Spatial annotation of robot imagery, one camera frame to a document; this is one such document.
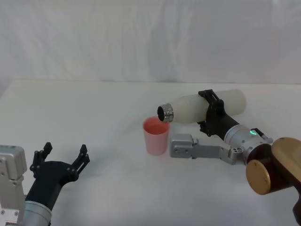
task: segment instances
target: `gray metal bracket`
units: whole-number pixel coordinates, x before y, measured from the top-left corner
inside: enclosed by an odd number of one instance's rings
[[[0,226],[19,224],[23,219],[22,175],[26,170],[23,148],[0,145]]]
[[[193,138],[190,134],[175,134],[170,141],[170,156],[173,158],[214,158],[235,165],[243,162],[240,148],[225,148],[220,145],[206,145],[206,141]]]

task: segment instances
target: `white bottle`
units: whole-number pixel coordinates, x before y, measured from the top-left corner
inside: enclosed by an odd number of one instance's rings
[[[225,104],[228,115],[241,114],[246,108],[246,97],[239,89],[217,91],[216,95]],[[206,120],[209,103],[199,94],[183,96],[158,107],[161,121],[193,123]]]

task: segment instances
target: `metal cylinder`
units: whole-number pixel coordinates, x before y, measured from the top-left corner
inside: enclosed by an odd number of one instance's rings
[[[158,117],[161,121],[173,121],[174,120],[174,110],[170,103],[159,106],[157,113],[158,113]]]
[[[23,226],[48,226],[52,217],[51,210],[46,206],[32,201],[25,202]]]

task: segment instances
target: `green indicator light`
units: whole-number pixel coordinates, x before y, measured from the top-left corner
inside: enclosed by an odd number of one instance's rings
[[[257,135],[257,133],[255,133],[253,130],[250,130],[250,133],[253,135]]]

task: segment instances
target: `white backdrop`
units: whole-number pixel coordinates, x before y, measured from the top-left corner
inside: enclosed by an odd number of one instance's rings
[[[301,83],[300,0],[0,0],[13,78]]]

